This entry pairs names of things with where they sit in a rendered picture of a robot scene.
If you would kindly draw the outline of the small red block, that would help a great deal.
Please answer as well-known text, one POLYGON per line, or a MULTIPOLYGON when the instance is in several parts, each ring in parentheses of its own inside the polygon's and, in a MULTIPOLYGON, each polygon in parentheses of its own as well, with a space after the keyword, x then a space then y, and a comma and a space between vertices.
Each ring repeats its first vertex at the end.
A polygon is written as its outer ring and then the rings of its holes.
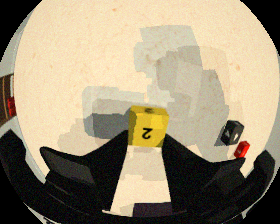
POLYGON ((234 157, 244 157, 246 151, 248 151, 250 147, 249 143, 246 143, 246 141, 240 141, 240 144, 238 144, 238 147, 236 149, 236 152, 234 152, 234 157))

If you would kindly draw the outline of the yellow block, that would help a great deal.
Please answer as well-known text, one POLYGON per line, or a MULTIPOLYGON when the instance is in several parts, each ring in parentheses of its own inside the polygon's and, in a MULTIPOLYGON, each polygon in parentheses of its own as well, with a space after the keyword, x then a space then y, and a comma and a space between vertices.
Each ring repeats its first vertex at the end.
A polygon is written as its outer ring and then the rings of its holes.
POLYGON ((136 147, 163 148, 169 115, 163 108, 132 105, 128 121, 128 143, 136 147))

